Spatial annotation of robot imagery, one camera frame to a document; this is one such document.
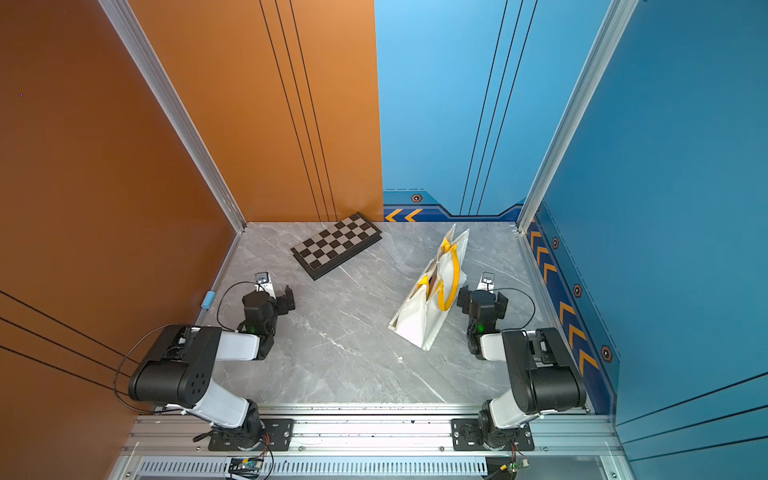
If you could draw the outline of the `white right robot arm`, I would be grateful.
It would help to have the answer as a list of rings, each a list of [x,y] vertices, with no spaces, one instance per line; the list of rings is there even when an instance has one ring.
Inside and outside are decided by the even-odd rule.
[[[560,331],[498,329],[507,304],[507,297],[489,290],[463,287],[458,293],[457,306],[469,317],[470,353],[479,360],[503,363],[509,389],[485,401],[475,419],[451,421],[456,451],[532,451],[533,420],[586,406],[582,374]]]

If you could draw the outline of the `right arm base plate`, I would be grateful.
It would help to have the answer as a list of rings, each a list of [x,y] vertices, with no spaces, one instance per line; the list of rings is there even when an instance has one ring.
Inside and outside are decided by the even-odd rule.
[[[455,418],[450,421],[450,427],[455,451],[535,450],[533,434],[528,424],[498,429],[492,423],[482,424],[478,418]]]

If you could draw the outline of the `black white chessboard box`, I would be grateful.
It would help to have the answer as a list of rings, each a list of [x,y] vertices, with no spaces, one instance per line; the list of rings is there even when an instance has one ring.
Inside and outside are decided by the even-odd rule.
[[[381,230],[357,212],[291,248],[299,265],[318,280],[381,239]]]

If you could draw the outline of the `light blue small cylinder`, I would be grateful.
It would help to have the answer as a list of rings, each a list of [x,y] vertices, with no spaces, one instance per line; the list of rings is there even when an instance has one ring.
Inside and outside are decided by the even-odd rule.
[[[209,310],[211,308],[211,305],[214,302],[215,296],[216,296],[215,291],[212,291],[212,290],[208,291],[202,300],[200,308],[202,310]]]

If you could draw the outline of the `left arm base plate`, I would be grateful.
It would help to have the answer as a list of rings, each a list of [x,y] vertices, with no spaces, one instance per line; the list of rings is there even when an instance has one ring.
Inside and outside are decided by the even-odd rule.
[[[289,450],[295,420],[292,418],[247,421],[235,429],[213,427],[208,449],[215,452],[285,452]]]

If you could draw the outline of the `canvas pouch with farm picture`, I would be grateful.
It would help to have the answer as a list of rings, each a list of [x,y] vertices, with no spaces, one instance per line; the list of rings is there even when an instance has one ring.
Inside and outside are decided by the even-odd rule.
[[[445,234],[435,257],[388,324],[391,331],[424,351],[431,349],[467,280],[462,268],[470,230],[458,235],[455,230],[453,225]]]

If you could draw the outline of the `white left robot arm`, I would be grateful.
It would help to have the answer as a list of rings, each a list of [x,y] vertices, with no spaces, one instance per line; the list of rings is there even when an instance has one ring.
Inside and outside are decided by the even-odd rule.
[[[253,400],[213,380],[216,363],[266,358],[274,345],[277,319],[296,308],[293,290],[276,296],[258,288],[243,299],[245,319],[234,331],[222,327],[173,324],[161,329],[128,385],[129,397],[154,406],[171,406],[206,421],[211,451],[289,449],[294,421],[264,420]]]

